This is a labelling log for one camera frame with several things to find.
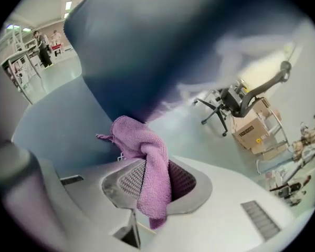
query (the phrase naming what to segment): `chair base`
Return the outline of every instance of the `chair base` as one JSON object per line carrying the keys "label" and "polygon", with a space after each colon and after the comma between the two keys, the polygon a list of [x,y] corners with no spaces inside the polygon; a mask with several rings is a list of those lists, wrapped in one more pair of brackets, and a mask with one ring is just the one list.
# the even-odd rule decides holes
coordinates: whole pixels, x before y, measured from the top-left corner
{"label": "chair base", "polygon": [[207,107],[210,107],[213,110],[213,112],[206,119],[201,121],[201,124],[203,124],[203,125],[206,124],[206,122],[208,121],[209,118],[211,118],[214,114],[217,114],[219,119],[220,119],[220,121],[221,121],[221,123],[222,123],[222,125],[223,125],[223,127],[224,127],[224,129],[225,129],[225,132],[222,134],[222,136],[225,137],[227,135],[226,133],[228,132],[228,130],[227,130],[227,126],[226,126],[226,123],[225,123],[226,114],[224,114],[222,112],[223,104],[220,104],[218,107],[216,107],[216,106],[210,104],[209,102],[203,101],[202,99],[199,99],[199,98],[195,98],[195,100],[193,102],[193,105],[196,105],[198,102],[201,102],[201,103],[205,104]]}

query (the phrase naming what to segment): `ventilation grille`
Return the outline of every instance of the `ventilation grille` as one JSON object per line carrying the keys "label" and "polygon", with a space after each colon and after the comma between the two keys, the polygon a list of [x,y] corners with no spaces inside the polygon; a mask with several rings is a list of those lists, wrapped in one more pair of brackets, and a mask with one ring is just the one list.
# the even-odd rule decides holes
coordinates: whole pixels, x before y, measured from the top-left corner
{"label": "ventilation grille", "polygon": [[80,175],[74,175],[70,177],[61,178],[61,183],[63,186],[65,186],[65,185],[73,184],[82,180],[84,180],[84,178],[81,177]]}
{"label": "ventilation grille", "polygon": [[243,203],[241,205],[265,240],[272,238],[280,232],[280,228],[256,201]]}

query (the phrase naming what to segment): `black pants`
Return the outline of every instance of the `black pants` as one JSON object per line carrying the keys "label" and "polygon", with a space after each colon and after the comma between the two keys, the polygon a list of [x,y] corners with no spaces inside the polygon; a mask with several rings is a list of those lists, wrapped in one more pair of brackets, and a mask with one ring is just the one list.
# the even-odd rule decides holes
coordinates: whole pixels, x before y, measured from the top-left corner
{"label": "black pants", "polygon": [[40,60],[41,60],[42,64],[44,65],[44,67],[47,67],[47,66],[53,64],[50,60],[49,55],[48,55],[47,48],[40,49]]}
{"label": "black pants", "polygon": [[47,45],[47,51],[48,51],[49,53],[52,53],[51,47],[50,47],[49,45]]}

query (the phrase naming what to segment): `mesh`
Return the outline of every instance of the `mesh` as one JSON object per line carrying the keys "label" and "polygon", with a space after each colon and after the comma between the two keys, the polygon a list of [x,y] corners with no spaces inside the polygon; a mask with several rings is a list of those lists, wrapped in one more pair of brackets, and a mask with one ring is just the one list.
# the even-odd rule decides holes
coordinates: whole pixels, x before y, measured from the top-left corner
{"label": "mesh", "polygon": [[118,186],[135,199],[139,199],[146,163],[141,163],[119,179]]}
{"label": "mesh", "polygon": [[172,185],[172,201],[188,194],[196,185],[195,177],[173,162],[169,163],[169,177]]}
{"label": "mesh", "polygon": [[[118,186],[128,195],[139,199],[145,172],[145,162],[118,180]],[[195,177],[173,162],[169,162],[169,177],[172,186],[172,200],[188,194],[196,185]]]}

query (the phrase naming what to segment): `blue surface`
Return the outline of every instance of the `blue surface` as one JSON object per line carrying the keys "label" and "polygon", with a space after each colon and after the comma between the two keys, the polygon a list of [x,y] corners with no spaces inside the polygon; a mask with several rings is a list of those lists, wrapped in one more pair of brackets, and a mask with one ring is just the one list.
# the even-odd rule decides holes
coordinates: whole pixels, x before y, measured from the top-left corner
{"label": "blue surface", "polygon": [[78,77],[26,111],[16,128],[14,143],[51,160],[58,172],[113,162],[119,149],[95,136],[109,134],[111,123]]}
{"label": "blue surface", "polygon": [[[178,83],[217,80],[222,36],[289,40],[299,20],[285,0],[84,0],[64,31],[108,116],[144,122],[163,110],[161,101],[182,101]],[[244,57],[241,66],[258,58]]]}
{"label": "blue surface", "polygon": [[64,25],[82,77],[30,108],[14,142],[58,171],[114,161],[117,148],[94,136],[113,120],[147,121],[182,102],[177,84],[215,82],[222,37],[287,39],[299,20],[284,0],[84,0]]}

